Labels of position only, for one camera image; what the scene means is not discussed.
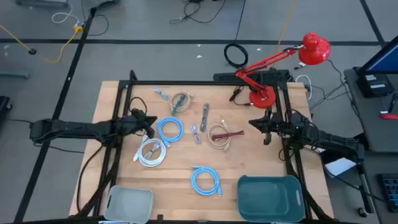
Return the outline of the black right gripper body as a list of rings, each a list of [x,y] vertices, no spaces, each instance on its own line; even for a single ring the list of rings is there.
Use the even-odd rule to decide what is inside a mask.
[[[274,113],[271,107],[268,107],[265,112],[265,133],[277,133],[279,136],[292,136],[295,134],[295,129],[290,122],[284,121],[278,113]]]

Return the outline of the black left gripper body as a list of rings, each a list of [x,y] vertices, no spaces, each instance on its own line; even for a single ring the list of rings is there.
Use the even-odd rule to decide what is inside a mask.
[[[123,117],[123,134],[125,136],[136,134],[137,132],[138,135],[140,135],[140,132],[146,134],[147,126],[145,119],[146,113],[143,110],[133,108],[129,116]]]

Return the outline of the light grey plastic bin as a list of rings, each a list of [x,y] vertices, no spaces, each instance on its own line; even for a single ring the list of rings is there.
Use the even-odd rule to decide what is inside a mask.
[[[145,224],[149,221],[154,203],[154,193],[114,185],[109,190],[104,217],[107,220]]]

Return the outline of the red desk lamp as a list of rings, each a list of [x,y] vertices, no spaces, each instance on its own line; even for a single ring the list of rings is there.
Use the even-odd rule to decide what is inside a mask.
[[[260,69],[266,68],[268,65],[288,58],[296,52],[298,52],[299,60],[305,65],[318,65],[329,58],[331,44],[317,33],[309,32],[303,37],[302,44],[286,48],[252,65],[238,69],[236,76],[253,88],[249,93],[249,100],[252,105],[257,108],[266,109],[275,103],[276,95],[273,87],[259,84],[249,76]]]

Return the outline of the black perforated box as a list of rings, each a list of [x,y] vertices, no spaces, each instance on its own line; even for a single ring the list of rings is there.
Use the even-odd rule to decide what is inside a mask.
[[[288,70],[264,70],[254,72],[249,75],[249,78],[258,84],[265,85],[269,82],[287,82],[290,78],[290,73]],[[235,73],[214,73],[213,80],[215,82],[244,83],[244,80],[237,77]]]

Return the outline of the teal plastic bin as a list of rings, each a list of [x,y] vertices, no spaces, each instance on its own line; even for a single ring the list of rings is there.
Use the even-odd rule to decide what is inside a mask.
[[[295,223],[305,218],[302,187],[292,175],[241,176],[237,183],[237,206],[248,222]]]

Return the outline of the white paper sheet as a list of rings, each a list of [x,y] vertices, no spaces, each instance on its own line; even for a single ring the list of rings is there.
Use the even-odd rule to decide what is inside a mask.
[[[334,176],[338,176],[356,166],[355,162],[346,158],[340,158],[331,162],[324,159],[323,164],[326,167],[326,173],[331,178],[333,178]]]

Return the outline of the dark grey desk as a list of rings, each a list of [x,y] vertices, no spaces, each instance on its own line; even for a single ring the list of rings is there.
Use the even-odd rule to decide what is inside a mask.
[[[378,153],[398,153],[398,119],[381,118],[381,112],[389,109],[393,94],[378,98],[365,98],[356,83],[358,79],[356,72],[353,69],[347,69],[343,74],[369,149]]]

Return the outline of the computer monitor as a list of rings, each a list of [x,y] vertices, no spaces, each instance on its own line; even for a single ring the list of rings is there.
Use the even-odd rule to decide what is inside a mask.
[[[359,72],[366,75],[398,73],[398,35],[366,62]]]

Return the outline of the black keyboard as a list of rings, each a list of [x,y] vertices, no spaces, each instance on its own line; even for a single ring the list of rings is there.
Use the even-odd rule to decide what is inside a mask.
[[[398,213],[398,174],[378,174],[377,177],[388,210]]]

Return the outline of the black aluminium table frame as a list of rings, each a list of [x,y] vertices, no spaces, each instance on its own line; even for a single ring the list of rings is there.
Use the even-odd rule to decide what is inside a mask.
[[[154,92],[160,88],[169,94],[186,91],[193,96],[188,110],[181,113],[184,134],[167,149],[164,161],[157,167],[144,167],[133,159],[141,138],[126,136],[121,149],[103,149],[98,141],[86,144],[81,185],[77,187],[70,213],[76,214],[89,201],[98,187],[101,172],[119,159],[116,184],[123,187],[149,189],[154,193],[152,219],[164,221],[240,221],[237,208],[237,182],[242,175],[284,176],[282,140],[273,134],[271,143],[263,143],[264,135],[249,124],[264,115],[253,107],[237,106],[229,102],[234,85],[215,82],[143,81],[132,85],[122,81],[101,84],[93,121],[106,121],[121,116],[129,108],[147,110],[148,115],[162,119],[169,115],[168,103]],[[203,105],[208,103],[208,123],[225,121],[232,131],[244,131],[232,138],[227,151],[213,149],[207,142],[195,144],[190,126],[199,124]],[[190,176],[193,166],[216,169],[221,179],[221,195],[202,196],[192,189]]]

